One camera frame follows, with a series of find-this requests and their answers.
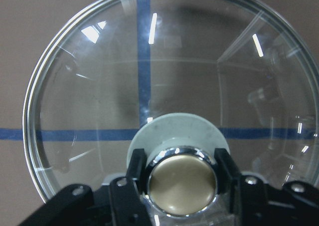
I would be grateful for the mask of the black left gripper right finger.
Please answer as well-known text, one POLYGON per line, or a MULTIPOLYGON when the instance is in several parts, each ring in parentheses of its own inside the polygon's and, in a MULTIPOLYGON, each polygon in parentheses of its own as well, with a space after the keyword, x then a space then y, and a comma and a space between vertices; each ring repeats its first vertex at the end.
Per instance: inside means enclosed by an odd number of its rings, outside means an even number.
POLYGON ((217 193, 239 226, 317 226, 319 190, 291 181, 276 189, 261 178, 243 174, 226 149, 216 148, 217 193))

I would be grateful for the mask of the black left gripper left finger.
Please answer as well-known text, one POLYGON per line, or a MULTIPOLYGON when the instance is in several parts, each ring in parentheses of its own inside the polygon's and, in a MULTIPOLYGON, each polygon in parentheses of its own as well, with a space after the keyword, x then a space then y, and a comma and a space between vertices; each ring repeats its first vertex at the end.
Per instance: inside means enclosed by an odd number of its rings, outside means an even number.
POLYGON ((21 225, 150 226, 150 216, 141 199, 145 163, 144 149, 135 149, 125 176, 96 191, 83 184, 68 185, 21 225))

